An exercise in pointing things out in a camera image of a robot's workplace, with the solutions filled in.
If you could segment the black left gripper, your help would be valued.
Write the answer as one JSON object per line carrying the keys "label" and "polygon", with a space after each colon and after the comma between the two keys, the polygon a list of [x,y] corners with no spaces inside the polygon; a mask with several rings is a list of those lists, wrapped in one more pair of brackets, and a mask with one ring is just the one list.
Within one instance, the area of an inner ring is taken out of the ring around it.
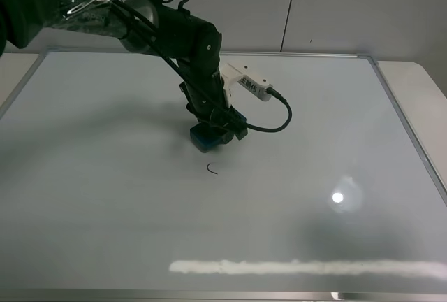
{"label": "black left gripper", "polygon": [[223,129],[212,124],[225,124],[223,127],[239,141],[248,134],[247,119],[236,109],[226,107],[223,83],[220,72],[201,75],[193,71],[181,71],[187,78],[183,82],[183,92],[188,104],[186,108],[198,123],[191,128],[191,135],[201,138],[220,137]]}

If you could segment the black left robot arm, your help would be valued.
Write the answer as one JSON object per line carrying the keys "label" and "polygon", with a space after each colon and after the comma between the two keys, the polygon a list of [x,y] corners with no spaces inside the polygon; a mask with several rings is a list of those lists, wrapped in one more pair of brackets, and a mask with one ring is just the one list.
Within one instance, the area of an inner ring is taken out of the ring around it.
{"label": "black left robot arm", "polygon": [[222,35],[163,0],[1,0],[1,44],[23,49],[43,29],[116,38],[131,53],[164,59],[182,78],[188,110],[224,138],[248,127],[230,106],[219,72]]}

